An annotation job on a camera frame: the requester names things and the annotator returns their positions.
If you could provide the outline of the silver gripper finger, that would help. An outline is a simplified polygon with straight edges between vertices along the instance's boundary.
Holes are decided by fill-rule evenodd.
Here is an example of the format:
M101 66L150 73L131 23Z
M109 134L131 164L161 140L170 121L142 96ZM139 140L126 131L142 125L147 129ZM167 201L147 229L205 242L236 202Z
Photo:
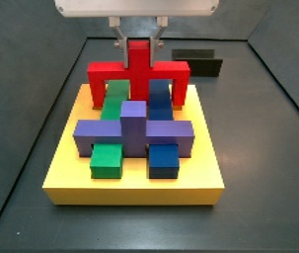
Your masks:
M155 53L163 47L163 41L161 40L161 37L167 28L169 19L166 17L157 17L155 22L157 31L150 37L150 66L154 66Z
M129 67L129 38L126 37L122 31L122 18L121 17L110 17L109 18L110 28L115 34L115 48L123 53L123 62L125 67Z

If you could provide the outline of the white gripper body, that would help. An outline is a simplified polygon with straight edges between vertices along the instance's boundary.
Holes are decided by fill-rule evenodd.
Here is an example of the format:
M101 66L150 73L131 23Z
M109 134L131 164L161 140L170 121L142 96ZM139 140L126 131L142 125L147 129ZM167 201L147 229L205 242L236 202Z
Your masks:
M54 0L65 17L211 16L219 0Z

